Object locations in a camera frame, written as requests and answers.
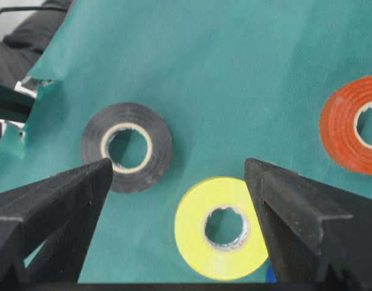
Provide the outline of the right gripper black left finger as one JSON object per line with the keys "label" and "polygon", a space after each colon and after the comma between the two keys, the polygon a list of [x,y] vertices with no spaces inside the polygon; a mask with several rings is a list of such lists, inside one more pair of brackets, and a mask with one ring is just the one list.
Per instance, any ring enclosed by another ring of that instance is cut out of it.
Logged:
{"label": "right gripper black left finger", "polygon": [[0,193],[0,290],[76,284],[112,179],[102,158]]}

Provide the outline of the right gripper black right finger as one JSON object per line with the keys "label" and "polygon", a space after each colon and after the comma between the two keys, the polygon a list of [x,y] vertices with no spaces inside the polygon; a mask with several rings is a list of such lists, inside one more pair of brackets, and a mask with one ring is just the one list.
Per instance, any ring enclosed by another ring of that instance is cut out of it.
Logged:
{"label": "right gripper black right finger", "polygon": [[261,290],[372,290],[372,199],[254,158],[244,180],[275,283]]}

